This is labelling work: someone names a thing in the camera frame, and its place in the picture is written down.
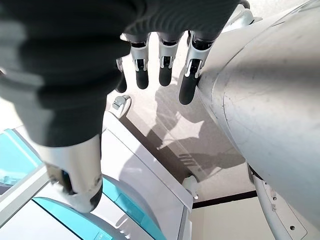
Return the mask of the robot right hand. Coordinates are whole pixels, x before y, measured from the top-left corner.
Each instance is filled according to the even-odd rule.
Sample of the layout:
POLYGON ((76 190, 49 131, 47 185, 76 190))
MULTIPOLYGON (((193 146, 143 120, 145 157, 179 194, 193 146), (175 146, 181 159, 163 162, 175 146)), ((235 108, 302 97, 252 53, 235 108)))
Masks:
POLYGON ((81 213, 103 189, 101 135, 107 95, 124 90, 118 60, 132 54, 139 88, 152 32, 163 58, 191 37, 179 101, 194 97, 200 69, 238 0, 3 0, 0 95, 38 145, 52 184, 81 213))

